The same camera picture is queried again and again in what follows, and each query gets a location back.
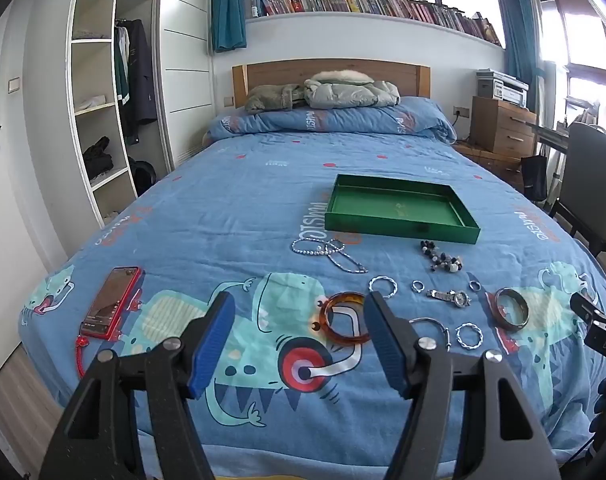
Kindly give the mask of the dark brown jade bangle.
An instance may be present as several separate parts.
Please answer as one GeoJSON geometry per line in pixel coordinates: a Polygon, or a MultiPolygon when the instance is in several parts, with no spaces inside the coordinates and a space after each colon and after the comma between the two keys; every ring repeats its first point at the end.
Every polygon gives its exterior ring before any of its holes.
{"type": "Polygon", "coordinates": [[[493,315],[504,330],[519,332],[530,321],[530,308],[516,289],[501,288],[494,295],[493,315]]]}

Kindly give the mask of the twisted silver hoop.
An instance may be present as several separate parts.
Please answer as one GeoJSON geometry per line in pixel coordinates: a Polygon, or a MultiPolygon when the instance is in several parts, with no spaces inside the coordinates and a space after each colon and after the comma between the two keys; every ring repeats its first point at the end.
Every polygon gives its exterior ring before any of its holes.
{"type": "Polygon", "coordinates": [[[457,344],[466,351],[480,349],[484,344],[484,335],[481,328],[471,322],[460,324],[455,329],[455,335],[457,344]]]}
{"type": "Polygon", "coordinates": [[[374,276],[368,282],[368,292],[372,294],[377,292],[384,299],[390,299],[394,297],[399,291],[399,285],[397,285],[394,278],[390,278],[388,275],[377,275],[374,276]]]}

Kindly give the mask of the thin silver bangle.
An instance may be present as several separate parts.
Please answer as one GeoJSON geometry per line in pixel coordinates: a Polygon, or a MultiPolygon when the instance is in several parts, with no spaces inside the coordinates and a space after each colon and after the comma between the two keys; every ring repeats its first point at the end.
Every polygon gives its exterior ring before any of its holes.
{"type": "Polygon", "coordinates": [[[437,320],[436,318],[430,318],[429,316],[419,316],[419,318],[412,318],[411,320],[408,321],[408,323],[409,324],[431,323],[431,324],[437,326],[444,336],[446,351],[447,352],[451,351],[451,348],[452,348],[451,332],[449,331],[449,328],[445,324],[443,324],[441,321],[437,320]]]}

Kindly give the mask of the silver wristwatch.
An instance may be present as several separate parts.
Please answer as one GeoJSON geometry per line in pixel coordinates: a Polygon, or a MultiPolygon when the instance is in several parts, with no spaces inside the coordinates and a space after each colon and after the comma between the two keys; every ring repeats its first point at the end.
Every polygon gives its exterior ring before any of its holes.
{"type": "Polygon", "coordinates": [[[440,292],[439,290],[430,289],[425,293],[425,296],[436,299],[448,304],[453,304],[456,308],[467,308],[471,304],[470,297],[463,290],[450,290],[449,292],[440,292]]]}

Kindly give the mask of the amber resin bangle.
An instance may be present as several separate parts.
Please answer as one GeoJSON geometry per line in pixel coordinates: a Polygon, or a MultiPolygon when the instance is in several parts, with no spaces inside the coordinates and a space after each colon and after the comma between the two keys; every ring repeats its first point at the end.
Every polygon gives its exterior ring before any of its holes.
{"type": "Polygon", "coordinates": [[[325,336],[340,346],[357,346],[370,340],[361,325],[365,296],[360,292],[339,292],[321,303],[318,323],[325,336]]]}

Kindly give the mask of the dark grey chair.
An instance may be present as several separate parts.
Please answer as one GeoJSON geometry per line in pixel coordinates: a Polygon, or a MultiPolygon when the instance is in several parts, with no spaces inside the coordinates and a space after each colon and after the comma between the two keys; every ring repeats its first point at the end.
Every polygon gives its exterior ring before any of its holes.
{"type": "Polygon", "coordinates": [[[560,195],[549,214],[568,222],[571,233],[586,240],[591,255],[606,252],[606,131],[573,122],[560,195]]]}

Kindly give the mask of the black tote bag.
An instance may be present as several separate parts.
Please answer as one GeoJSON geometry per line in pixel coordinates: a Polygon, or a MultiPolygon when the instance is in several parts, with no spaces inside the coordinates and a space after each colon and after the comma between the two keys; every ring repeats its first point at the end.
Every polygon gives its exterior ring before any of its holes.
{"type": "Polygon", "coordinates": [[[547,200],[547,158],[542,155],[523,157],[521,159],[521,174],[523,179],[523,194],[531,202],[547,200]]]}

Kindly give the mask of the blue dinosaur bedspread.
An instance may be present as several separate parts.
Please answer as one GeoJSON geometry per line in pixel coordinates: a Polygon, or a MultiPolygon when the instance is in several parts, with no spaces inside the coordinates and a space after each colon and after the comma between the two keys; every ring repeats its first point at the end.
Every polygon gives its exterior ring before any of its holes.
{"type": "Polygon", "coordinates": [[[504,353],[545,429],[567,460],[590,436],[606,360],[585,346],[574,292],[606,304],[598,262],[544,211],[449,145],[427,136],[259,133],[214,142],[154,185],[26,300],[18,329],[59,403],[78,384],[76,364],[104,348],[74,344],[110,271],[144,271],[140,304],[110,348],[148,351],[203,315],[219,292],[237,304],[235,326],[211,385],[189,404],[215,474],[379,479],[409,405],[389,387],[371,344],[340,347],[321,331],[321,303],[394,278],[401,318],[429,316],[455,352],[504,353]],[[450,186],[481,228],[473,245],[447,244],[455,273],[432,271],[410,238],[336,233],[325,211],[339,174],[450,186]],[[530,308],[519,332],[501,328],[494,295],[516,289],[530,308]],[[463,290],[467,308],[425,293],[463,290]],[[471,322],[484,344],[466,351],[455,329],[471,322]]]}

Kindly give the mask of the blue folded duvet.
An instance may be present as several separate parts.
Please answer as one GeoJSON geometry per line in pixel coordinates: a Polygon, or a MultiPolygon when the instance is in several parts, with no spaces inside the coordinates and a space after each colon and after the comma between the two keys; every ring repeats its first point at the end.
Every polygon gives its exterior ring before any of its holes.
{"type": "Polygon", "coordinates": [[[457,141],[457,132],[441,108],[428,98],[405,96],[386,107],[317,110],[307,106],[251,115],[242,108],[213,119],[205,140],[216,142],[259,133],[380,133],[427,136],[446,144],[457,141]]]}

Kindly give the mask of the wooden headboard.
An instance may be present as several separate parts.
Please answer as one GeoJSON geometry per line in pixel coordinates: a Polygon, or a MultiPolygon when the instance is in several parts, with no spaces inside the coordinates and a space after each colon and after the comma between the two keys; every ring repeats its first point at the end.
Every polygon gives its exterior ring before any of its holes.
{"type": "Polygon", "coordinates": [[[262,84],[303,82],[325,70],[356,70],[373,79],[393,82],[402,96],[431,96],[431,68],[423,65],[361,58],[302,58],[233,66],[233,100],[243,107],[249,92],[262,84]]]}

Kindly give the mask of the teal curtain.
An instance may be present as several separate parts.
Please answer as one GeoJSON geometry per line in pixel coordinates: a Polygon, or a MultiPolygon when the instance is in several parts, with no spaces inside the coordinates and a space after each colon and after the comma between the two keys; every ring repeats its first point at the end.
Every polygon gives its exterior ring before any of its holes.
{"type": "Polygon", "coordinates": [[[528,85],[526,107],[539,113],[545,77],[540,58],[540,0],[498,0],[498,3],[506,39],[507,74],[528,85]]]}
{"type": "Polygon", "coordinates": [[[212,46],[215,53],[247,47],[245,0],[212,0],[212,46]]]}

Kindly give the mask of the grey puffer jacket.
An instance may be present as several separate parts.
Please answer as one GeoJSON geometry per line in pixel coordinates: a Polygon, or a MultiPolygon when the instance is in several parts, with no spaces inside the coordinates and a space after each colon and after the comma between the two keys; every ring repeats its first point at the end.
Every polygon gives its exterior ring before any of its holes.
{"type": "Polygon", "coordinates": [[[317,110],[354,107],[386,107],[399,104],[395,84],[374,80],[356,70],[326,70],[303,84],[305,100],[317,110]]]}

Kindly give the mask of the dark hanging coat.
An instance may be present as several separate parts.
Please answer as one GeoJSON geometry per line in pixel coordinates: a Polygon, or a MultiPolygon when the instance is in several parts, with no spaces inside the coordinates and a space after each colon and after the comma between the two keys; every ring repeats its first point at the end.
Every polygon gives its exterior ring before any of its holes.
{"type": "Polygon", "coordinates": [[[142,21],[116,21],[113,58],[124,141],[126,145],[137,144],[140,127],[158,120],[151,50],[142,21]]]}

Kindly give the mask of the olive green jacket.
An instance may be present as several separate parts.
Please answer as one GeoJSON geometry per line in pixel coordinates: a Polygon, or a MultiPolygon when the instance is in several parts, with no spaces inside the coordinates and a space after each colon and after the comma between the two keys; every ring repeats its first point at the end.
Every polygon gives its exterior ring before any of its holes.
{"type": "Polygon", "coordinates": [[[299,84],[262,84],[248,93],[245,111],[255,115],[275,110],[293,110],[305,104],[305,92],[299,84]]]}

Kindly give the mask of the left teal curtain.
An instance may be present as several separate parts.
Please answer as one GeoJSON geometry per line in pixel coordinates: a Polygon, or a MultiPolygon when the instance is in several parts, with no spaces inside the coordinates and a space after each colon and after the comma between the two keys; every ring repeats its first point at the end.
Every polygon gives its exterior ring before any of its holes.
{"type": "Polygon", "coordinates": [[[215,53],[247,47],[245,0],[212,0],[212,46],[215,53]]]}

